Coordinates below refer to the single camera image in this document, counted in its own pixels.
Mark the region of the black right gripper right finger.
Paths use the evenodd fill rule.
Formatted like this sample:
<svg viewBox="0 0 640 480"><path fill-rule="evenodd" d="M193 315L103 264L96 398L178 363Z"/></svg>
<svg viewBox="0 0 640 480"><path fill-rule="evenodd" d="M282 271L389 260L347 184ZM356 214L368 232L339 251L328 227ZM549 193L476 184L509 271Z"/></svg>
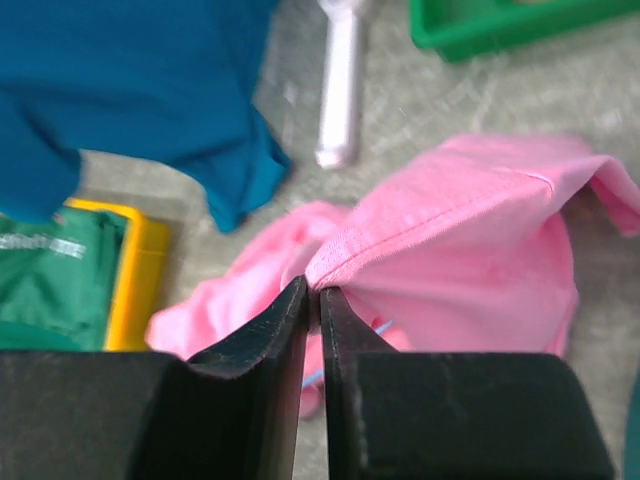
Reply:
<svg viewBox="0 0 640 480"><path fill-rule="evenodd" d="M402 353L319 295L333 479L612 479L574 371L529 353Z"/></svg>

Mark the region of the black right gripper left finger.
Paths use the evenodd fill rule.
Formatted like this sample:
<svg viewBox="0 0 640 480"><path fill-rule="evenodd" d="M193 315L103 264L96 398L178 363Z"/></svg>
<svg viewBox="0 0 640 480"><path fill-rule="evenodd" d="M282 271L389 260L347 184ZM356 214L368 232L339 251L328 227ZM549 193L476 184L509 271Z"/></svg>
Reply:
<svg viewBox="0 0 640 480"><path fill-rule="evenodd" d="M159 352L5 351L5 479L288 479L308 325L294 279L188 360Z"/></svg>

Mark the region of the blue wire hanger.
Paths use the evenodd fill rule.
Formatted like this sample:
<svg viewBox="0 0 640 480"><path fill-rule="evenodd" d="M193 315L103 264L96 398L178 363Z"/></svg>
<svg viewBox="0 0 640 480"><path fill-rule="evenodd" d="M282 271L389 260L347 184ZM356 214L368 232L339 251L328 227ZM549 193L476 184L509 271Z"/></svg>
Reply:
<svg viewBox="0 0 640 480"><path fill-rule="evenodd" d="M385 331L387 331L391 326L393 325L392 321L387 321L384 324L380 324L378 325L374 331L378 334L378 335L382 335ZM307 376L305 376L303 378L303 382L302 382L302 388L307 388L310 385L315 384L316 382L319 382L320 380L322 380L324 377L324 368L320 368L317 369L315 372L313 372L312 374L309 374Z"/></svg>

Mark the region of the pink t shirt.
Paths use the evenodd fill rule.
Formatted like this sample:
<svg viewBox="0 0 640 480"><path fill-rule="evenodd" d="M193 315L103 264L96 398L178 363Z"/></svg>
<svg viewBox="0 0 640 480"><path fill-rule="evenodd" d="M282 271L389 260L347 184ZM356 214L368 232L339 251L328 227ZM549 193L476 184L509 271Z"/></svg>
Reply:
<svg viewBox="0 0 640 480"><path fill-rule="evenodd" d="M563 356L578 304L562 207L590 187L626 235L639 188L623 164L561 136L462 135L354 207L303 205L228 272L156 313L148 345L189 358L264 311L288 283L337 287L400 350Z"/></svg>

